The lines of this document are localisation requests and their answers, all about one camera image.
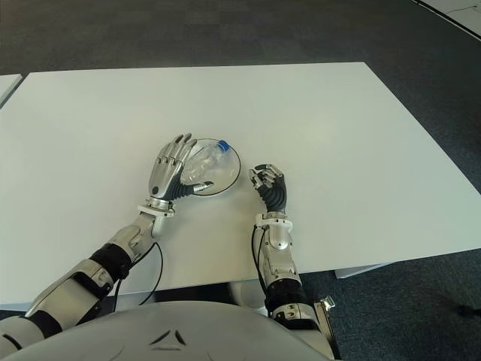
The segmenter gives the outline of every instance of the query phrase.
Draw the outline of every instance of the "black cable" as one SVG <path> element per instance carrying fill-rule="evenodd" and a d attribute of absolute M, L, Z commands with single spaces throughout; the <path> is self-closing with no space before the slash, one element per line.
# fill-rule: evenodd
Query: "black cable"
<path fill-rule="evenodd" d="M 122 283 L 122 280 L 118 280 L 117 287 L 115 287 L 115 293 L 113 295 L 112 312 L 115 312 L 115 308 L 117 307 L 117 299 L 119 298 L 119 290 L 120 290 L 121 283 Z"/>
<path fill-rule="evenodd" d="M 256 260 L 256 253 L 254 251 L 254 235 L 256 234 L 256 229 L 257 229 L 257 226 L 254 226 L 253 235 L 250 239 L 250 250 L 252 251 L 252 254 L 253 254 L 254 265 L 256 265 L 257 276 L 259 277 L 259 283 L 261 284 L 261 288 L 264 291 L 264 293 L 266 293 L 267 289 L 265 287 L 264 278 L 262 277 L 261 270 L 259 268 L 259 257 L 261 256 L 261 246 L 262 246 L 262 242 L 264 241 L 265 229 L 264 229 L 264 232 L 262 233 L 261 241 L 259 242 L 259 249 L 257 251 L 257 260 Z"/>
<path fill-rule="evenodd" d="M 478 7 L 477 5 L 471 5 L 471 6 L 468 6 L 467 8 L 454 9 L 454 10 L 448 11 L 446 14 L 451 14 L 451 13 L 454 13 L 455 11 L 467 10 L 467 9 L 477 8 L 477 7 Z"/>
<path fill-rule="evenodd" d="M 160 254 L 161 264 L 160 264 L 159 278 L 157 278 L 156 285 L 153 287 L 152 291 L 150 291 L 149 295 L 145 298 L 145 300 L 143 300 L 141 303 L 138 304 L 139 306 L 142 306 L 145 302 L 147 302 L 147 300 L 151 297 L 151 295 L 153 295 L 153 293 L 156 291 L 157 286 L 160 283 L 160 279 L 162 278 L 162 273 L 164 271 L 164 255 L 162 254 L 162 249 L 160 248 L 157 242 L 154 243 L 153 245 L 157 246 L 157 249 L 159 250 L 159 254 Z"/>
<path fill-rule="evenodd" d="M 135 262 L 133 262 L 133 263 L 132 263 L 132 267 L 134 267 L 134 266 L 137 265 L 142 259 L 144 259 L 144 258 L 147 256 L 147 254 L 150 253 L 150 251 L 153 249 L 153 247 L 154 247 L 156 244 L 157 244 L 157 242 L 154 243 L 154 244 L 152 244 L 152 246 L 150 246 L 150 248 L 147 250 L 146 253 L 144 253 L 144 255 L 143 255 L 141 258 L 139 258 L 139 259 L 137 259 Z M 162 267 L 163 267 L 163 265 L 164 265 L 164 259 L 163 259 L 163 256 L 162 256 Z M 118 280 L 118 281 L 117 281 L 117 287 L 115 288 L 115 293 L 113 294 L 112 312 L 115 312 L 115 309 L 116 309 L 116 307 L 117 307 L 117 299 L 119 298 L 119 290 L 120 290 L 120 284 L 121 284 L 121 283 L 122 283 L 122 280 Z"/>

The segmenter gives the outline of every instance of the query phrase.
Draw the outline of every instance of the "blue bottle cap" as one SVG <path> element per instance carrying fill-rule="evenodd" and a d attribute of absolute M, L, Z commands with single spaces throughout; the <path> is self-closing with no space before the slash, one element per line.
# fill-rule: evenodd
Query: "blue bottle cap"
<path fill-rule="evenodd" d="M 229 149 L 229 145 L 227 144 L 226 141 L 219 141 L 217 145 L 222 149 L 224 152 L 226 152 Z"/>

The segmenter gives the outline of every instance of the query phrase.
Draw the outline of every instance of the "dark carpet floor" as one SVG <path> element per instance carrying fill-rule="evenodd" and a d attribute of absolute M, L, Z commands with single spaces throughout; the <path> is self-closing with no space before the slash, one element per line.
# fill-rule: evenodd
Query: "dark carpet floor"
<path fill-rule="evenodd" d="M 366 62 L 481 191 L 481 42 L 409 0 L 0 0 L 0 11 L 0 74 Z M 481 307 L 480 267 L 476 250 L 303 279 L 337 302 L 346 361 L 478 360 L 481 320 L 453 309 Z"/>

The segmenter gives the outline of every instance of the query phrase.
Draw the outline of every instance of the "robot forearm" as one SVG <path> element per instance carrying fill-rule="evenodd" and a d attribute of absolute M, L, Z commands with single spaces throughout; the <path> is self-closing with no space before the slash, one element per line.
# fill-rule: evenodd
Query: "robot forearm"
<path fill-rule="evenodd" d="M 44 338 L 95 318 L 100 302 L 159 237 L 162 221 L 174 214 L 171 203 L 139 206 L 132 225 L 118 231 L 102 248 L 50 285 L 25 317 L 0 322 L 0 358 Z"/>
<path fill-rule="evenodd" d="M 265 306 L 287 328 L 317 329 L 316 313 L 292 259 L 292 222 L 280 211 L 256 217 L 256 262 L 262 267 Z"/>

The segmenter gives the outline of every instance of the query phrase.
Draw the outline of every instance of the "tabletop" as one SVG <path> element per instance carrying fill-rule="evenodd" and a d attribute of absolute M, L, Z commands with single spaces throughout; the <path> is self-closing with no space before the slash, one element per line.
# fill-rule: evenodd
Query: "tabletop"
<path fill-rule="evenodd" d="M 254 278 L 263 204 L 286 175 L 300 272 L 481 247 L 481 196 L 364 63 L 30 74 L 0 111 L 0 304 L 28 302 L 135 219 L 175 135 L 225 139 L 237 183 L 176 202 L 159 289 Z M 154 253 L 121 293 L 149 290 Z"/>
<path fill-rule="evenodd" d="M 0 75 L 0 107 L 21 80 L 20 74 Z"/>

